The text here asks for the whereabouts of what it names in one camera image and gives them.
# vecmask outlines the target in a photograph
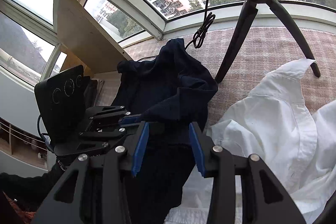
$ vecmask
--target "tripod leg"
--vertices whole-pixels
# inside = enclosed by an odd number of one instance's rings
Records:
[[[219,67],[219,70],[215,77],[217,83],[223,81],[226,73],[228,72],[234,59],[236,58],[247,36],[247,33],[250,30],[252,22],[257,15],[258,9],[256,9],[256,5],[256,3],[250,0],[247,0],[247,2],[244,3],[230,44],[227,48],[222,64]]]
[[[291,33],[300,49],[302,50],[304,56],[307,59],[315,59],[311,49],[300,31],[299,27],[296,25],[294,19],[290,16],[287,10],[277,1],[277,0],[267,0],[266,4],[269,6],[271,11],[280,19],[280,21],[285,25],[287,30]],[[321,73],[319,67],[316,63],[312,63],[311,69],[316,77],[320,77]]]

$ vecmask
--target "white shirt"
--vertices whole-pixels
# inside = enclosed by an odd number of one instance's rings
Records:
[[[315,62],[300,59],[268,73],[248,97],[232,105],[207,130],[216,145],[234,155],[258,154],[295,201],[308,224],[336,190],[336,101],[310,115],[300,80]],[[206,224],[212,178],[195,167],[183,188],[182,203],[166,224]],[[236,178],[236,219],[242,203]]]

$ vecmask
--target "triangular cutout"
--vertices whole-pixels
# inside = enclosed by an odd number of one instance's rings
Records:
[[[61,188],[55,194],[54,199],[56,201],[64,203],[72,203],[74,200],[75,187],[78,177],[78,170],[74,170],[68,179],[63,183]]]
[[[265,203],[271,204],[283,200],[283,196],[280,193],[279,189],[273,184],[271,179],[268,177],[267,173],[264,170],[259,172],[262,189],[264,192]]]

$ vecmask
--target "dark navy cloth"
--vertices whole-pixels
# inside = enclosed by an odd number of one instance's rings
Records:
[[[138,121],[165,124],[162,135],[149,137],[140,172],[126,177],[133,224],[162,224],[169,210],[181,204],[182,187],[194,165],[188,124],[204,129],[208,102],[218,86],[209,71],[172,39],[153,61],[122,61],[121,84],[112,105],[123,105]]]

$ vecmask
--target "white cloth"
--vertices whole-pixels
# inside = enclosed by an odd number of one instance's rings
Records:
[[[268,73],[248,97],[232,105],[207,130],[216,145],[232,154],[260,155],[295,201],[308,224],[336,190],[336,101],[310,115],[301,78],[315,62],[300,59]],[[241,223],[241,188],[236,179],[236,219]],[[212,179],[195,167],[183,188],[182,203],[166,224],[205,224]]]

